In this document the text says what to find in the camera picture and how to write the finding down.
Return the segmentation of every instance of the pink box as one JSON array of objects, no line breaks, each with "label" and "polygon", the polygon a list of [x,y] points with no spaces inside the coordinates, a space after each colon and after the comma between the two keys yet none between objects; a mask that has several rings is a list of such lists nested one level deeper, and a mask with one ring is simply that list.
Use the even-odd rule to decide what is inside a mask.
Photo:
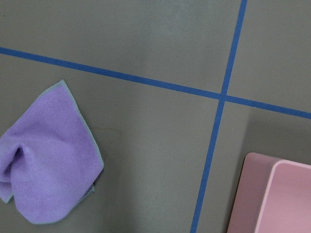
[{"label": "pink box", "polygon": [[227,233],[311,233],[311,166],[248,154]]}]

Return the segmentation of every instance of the folded cloth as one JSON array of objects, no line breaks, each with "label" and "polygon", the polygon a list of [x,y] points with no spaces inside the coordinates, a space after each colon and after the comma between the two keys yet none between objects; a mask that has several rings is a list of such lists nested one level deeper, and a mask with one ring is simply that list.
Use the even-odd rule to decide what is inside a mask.
[{"label": "folded cloth", "polygon": [[44,91],[0,138],[0,198],[14,196],[31,223],[64,218],[87,194],[104,163],[62,80]]}]

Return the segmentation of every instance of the microfiber cloth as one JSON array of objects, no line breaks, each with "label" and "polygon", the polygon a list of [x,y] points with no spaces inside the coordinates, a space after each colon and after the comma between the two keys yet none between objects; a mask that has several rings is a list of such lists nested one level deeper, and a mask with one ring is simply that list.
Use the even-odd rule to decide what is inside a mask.
[{"label": "microfiber cloth", "polygon": [[44,91],[0,138],[0,198],[14,196],[31,223],[63,219],[94,190],[104,163],[62,80]]}]

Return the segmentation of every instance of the cloth fold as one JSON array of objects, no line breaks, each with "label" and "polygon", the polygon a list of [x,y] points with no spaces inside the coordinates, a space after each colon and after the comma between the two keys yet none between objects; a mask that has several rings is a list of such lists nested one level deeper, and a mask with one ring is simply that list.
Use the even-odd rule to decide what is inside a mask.
[{"label": "cloth fold", "polygon": [[63,219],[104,168],[64,80],[44,91],[0,138],[0,198],[31,223]]}]

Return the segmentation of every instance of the purple cloth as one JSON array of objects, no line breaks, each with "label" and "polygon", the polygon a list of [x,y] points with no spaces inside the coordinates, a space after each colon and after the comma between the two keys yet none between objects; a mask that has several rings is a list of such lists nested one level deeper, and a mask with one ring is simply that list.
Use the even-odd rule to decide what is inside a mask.
[{"label": "purple cloth", "polygon": [[7,203],[14,196],[18,211],[31,223],[56,222],[93,190],[103,167],[91,131],[62,80],[0,138],[0,197]]}]

